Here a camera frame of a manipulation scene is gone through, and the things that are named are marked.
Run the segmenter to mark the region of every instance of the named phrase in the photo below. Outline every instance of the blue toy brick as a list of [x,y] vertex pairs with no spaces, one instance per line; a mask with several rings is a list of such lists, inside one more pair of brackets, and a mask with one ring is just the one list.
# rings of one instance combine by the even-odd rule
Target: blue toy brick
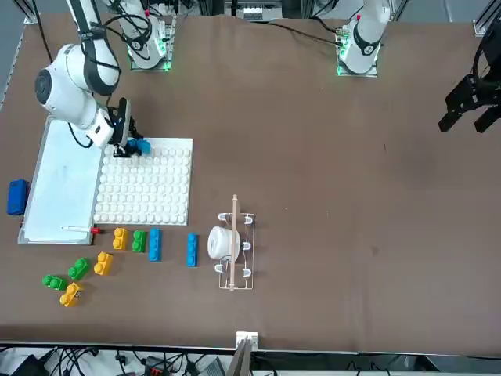
[[151,229],[150,231],[148,259],[152,262],[159,262],[162,259],[162,232],[159,229]]
[[9,184],[9,197],[7,198],[7,214],[21,215],[26,208],[28,182],[23,179],[13,180]]
[[140,149],[144,154],[150,153],[151,145],[145,139],[138,139],[136,144],[137,144],[138,149]]
[[130,147],[138,148],[143,154],[149,154],[151,152],[151,145],[145,139],[130,139],[127,141]]
[[186,266],[189,268],[196,267],[196,259],[198,256],[198,235],[195,233],[188,234],[188,244],[186,245]]

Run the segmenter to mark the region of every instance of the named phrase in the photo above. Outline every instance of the white foam tray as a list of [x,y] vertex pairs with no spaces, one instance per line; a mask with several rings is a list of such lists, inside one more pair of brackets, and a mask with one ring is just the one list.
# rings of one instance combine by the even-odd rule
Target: white foam tray
[[181,225],[188,222],[193,139],[147,139],[151,153],[114,158],[107,146],[94,223]]

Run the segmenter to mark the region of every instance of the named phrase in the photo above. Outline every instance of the green block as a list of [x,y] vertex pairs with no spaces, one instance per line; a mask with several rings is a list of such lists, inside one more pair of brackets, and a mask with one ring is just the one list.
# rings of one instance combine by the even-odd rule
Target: green block
[[146,231],[134,231],[134,241],[132,250],[134,252],[144,252],[146,249]]
[[68,276],[70,276],[72,280],[81,280],[90,267],[91,264],[88,261],[88,258],[82,257],[75,262],[74,266],[70,267],[68,270]]
[[68,287],[68,281],[65,280],[64,278],[61,277],[55,277],[47,274],[45,277],[42,278],[41,283],[44,286],[47,286],[49,288],[53,288],[54,290],[57,291],[65,291],[66,287]]

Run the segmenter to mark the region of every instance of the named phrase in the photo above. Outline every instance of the yellow block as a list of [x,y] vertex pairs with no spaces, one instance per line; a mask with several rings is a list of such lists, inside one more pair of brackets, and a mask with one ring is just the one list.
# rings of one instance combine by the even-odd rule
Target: yellow block
[[59,302],[65,307],[71,307],[77,304],[78,298],[80,298],[83,287],[73,282],[66,289],[66,294],[61,295]]
[[113,256],[109,253],[101,252],[97,255],[97,264],[94,265],[94,272],[101,276],[107,276],[110,272]]
[[115,229],[114,234],[113,249],[124,250],[127,247],[128,230],[118,227]]

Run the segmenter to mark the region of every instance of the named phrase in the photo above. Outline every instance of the white mug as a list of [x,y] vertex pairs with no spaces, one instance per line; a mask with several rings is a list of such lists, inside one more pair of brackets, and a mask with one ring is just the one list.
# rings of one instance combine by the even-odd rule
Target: white mug
[[[216,226],[209,233],[209,240],[207,241],[207,249],[209,256],[214,260],[226,260],[231,258],[232,250],[232,231],[224,227]],[[236,250],[235,260],[238,259],[240,254],[240,234],[236,232]]]

